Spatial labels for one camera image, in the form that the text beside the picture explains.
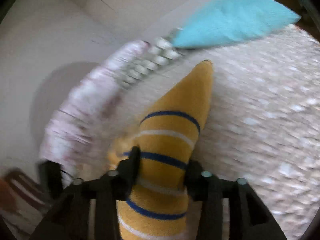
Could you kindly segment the beige dotted quilted bedspread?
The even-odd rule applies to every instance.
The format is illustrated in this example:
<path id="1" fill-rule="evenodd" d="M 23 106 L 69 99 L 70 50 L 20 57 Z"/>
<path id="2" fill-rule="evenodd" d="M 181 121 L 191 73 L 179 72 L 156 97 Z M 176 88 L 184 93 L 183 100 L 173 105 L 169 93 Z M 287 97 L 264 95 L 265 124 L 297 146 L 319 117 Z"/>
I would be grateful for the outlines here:
<path id="1" fill-rule="evenodd" d="M 211 105 L 193 158 L 218 177 L 243 177 L 288 239 L 319 209 L 319 42 L 296 25 L 259 40 L 193 51 L 124 90 L 97 124 L 91 180 L 106 172 L 114 140 L 132 135 L 142 113 L 201 61 L 213 64 Z"/>

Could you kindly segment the turquoise pillow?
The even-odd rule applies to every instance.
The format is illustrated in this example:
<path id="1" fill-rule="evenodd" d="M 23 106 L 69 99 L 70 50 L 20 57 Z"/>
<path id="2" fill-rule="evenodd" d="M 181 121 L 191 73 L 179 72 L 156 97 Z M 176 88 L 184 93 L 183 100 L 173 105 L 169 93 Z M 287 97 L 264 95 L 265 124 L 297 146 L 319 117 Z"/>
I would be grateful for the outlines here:
<path id="1" fill-rule="evenodd" d="M 297 13 L 274 0 L 212 0 L 188 18 L 172 45 L 199 49 L 241 43 L 299 20 Z"/>

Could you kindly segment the white glossy wardrobe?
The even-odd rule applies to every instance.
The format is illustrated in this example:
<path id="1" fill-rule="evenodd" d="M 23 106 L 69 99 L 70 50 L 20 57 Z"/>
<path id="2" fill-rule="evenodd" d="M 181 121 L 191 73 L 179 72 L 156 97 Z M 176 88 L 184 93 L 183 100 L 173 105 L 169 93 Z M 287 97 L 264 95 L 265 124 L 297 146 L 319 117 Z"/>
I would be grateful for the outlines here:
<path id="1" fill-rule="evenodd" d="M 16 0 L 1 23 L 1 66 L 105 58 L 127 41 L 172 28 L 208 0 Z"/>

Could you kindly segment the yellow striped knit garment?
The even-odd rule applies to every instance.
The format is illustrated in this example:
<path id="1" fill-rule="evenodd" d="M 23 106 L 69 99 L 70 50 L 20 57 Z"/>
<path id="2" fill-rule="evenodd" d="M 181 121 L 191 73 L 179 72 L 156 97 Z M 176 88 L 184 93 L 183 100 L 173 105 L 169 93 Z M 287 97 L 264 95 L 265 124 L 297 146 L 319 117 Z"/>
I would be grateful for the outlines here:
<path id="1" fill-rule="evenodd" d="M 185 239 L 188 195 L 185 169 L 210 107 L 213 66 L 208 60 L 159 98 L 141 117 L 137 131 L 114 142 L 112 166 L 141 151 L 131 194 L 117 203 L 122 239 Z"/>

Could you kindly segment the pink floral comforter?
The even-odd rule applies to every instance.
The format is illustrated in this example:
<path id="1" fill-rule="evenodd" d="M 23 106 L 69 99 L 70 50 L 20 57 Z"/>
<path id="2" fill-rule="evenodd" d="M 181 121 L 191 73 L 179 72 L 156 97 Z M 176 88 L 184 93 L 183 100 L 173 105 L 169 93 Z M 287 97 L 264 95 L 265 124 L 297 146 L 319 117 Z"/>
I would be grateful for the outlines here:
<path id="1" fill-rule="evenodd" d="M 58 163 L 68 171 L 98 160 L 100 150 L 95 130 L 111 115 L 120 98 L 118 71 L 149 47 L 142 40 L 125 44 L 72 88 L 46 126 L 39 152 L 41 159 Z"/>

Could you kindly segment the olive sheep print pillow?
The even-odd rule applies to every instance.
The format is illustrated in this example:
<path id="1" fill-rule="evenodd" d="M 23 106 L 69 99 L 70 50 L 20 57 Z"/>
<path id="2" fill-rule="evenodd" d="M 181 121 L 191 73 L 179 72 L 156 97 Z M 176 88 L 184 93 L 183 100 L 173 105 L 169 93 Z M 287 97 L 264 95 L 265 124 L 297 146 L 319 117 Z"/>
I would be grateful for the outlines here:
<path id="1" fill-rule="evenodd" d="M 116 72 L 116 81 L 123 89 L 128 89 L 151 74 L 185 57 L 188 52 L 177 49 L 172 41 L 180 28 L 172 29 L 169 35 L 157 37 L 141 56 L 135 57 Z"/>

